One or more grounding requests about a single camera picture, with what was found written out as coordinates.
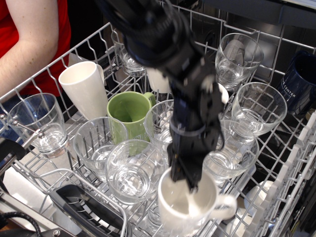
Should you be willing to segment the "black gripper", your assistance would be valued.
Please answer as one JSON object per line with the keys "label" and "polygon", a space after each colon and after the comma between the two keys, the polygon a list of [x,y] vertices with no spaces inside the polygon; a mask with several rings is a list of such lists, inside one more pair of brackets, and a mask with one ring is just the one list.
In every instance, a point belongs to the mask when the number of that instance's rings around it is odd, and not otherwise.
{"label": "black gripper", "polygon": [[203,161],[215,150],[222,134],[218,116],[224,104],[213,75],[190,82],[172,76],[168,80],[174,99],[170,119],[172,143],[167,148],[171,179],[186,180],[190,194],[195,194]]}

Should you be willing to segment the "person forearm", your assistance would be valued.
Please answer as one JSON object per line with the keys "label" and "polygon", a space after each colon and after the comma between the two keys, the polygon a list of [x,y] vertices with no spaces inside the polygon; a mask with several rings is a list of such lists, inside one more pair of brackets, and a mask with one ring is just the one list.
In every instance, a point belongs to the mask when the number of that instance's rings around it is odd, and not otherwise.
{"label": "person forearm", "polygon": [[59,39],[56,0],[7,0],[18,42],[0,59],[0,95],[4,96],[46,66]]}

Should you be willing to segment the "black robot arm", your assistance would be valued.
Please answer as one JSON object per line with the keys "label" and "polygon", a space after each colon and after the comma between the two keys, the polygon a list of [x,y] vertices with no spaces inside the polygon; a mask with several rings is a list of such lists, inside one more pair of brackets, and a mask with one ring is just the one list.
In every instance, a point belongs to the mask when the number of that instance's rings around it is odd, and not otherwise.
{"label": "black robot arm", "polygon": [[174,100],[167,148],[171,178],[186,180],[196,192],[205,157],[216,148],[222,130],[222,93],[215,71],[194,41],[186,17],[171,2],[99,0],[97,6],[123,36],[129,55],[168,78]]}

